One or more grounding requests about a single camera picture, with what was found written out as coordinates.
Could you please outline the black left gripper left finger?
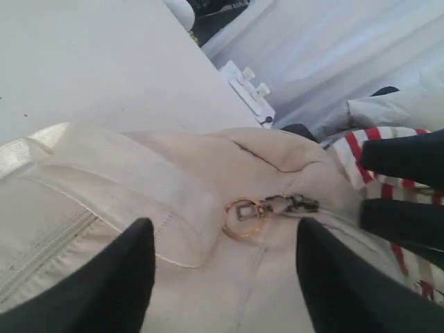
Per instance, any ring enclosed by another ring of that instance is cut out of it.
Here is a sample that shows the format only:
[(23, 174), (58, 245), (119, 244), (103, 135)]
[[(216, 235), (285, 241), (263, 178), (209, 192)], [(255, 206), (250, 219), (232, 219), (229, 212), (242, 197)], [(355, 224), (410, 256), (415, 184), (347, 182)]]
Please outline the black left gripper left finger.
[(133, 222), (88, 263), (1, 314), (2, 332), (139, 332), (155, 282), (153, 224)]

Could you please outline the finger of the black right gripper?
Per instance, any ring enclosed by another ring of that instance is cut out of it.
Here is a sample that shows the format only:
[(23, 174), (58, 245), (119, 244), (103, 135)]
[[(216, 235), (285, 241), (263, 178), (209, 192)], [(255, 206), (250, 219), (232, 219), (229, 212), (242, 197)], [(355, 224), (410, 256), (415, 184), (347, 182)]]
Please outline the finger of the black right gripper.
[(443, 188), (443, 131), (367, 141), (361, 165), (384, 176)]
[(401, 200), (361, 203), (360, 227), (443, 268), (443, 206)]

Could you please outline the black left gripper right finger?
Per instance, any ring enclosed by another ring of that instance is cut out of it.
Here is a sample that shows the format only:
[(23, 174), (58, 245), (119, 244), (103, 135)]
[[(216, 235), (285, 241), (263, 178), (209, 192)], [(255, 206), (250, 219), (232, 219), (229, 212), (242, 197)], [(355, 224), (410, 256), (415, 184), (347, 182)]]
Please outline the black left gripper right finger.
[(296, 272), (315, 332), (442, 332), (443, 308), (352, 252), (316, 219), (299, 222)]

